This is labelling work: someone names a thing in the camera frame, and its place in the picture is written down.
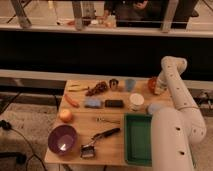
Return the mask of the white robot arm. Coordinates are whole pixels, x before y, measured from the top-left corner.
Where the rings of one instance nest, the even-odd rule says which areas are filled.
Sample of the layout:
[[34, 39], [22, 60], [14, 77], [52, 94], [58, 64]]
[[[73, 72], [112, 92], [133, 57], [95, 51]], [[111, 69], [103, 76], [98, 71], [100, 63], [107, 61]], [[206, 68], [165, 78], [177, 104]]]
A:
[[153, 171], [194, 171], [190, 145], [200, 143], [207, 128], [200, 109], [180, 75], [187, 60], [165, 56], [154, 92], [169, 90], [174, 106], [153, 111], [151, 155]]

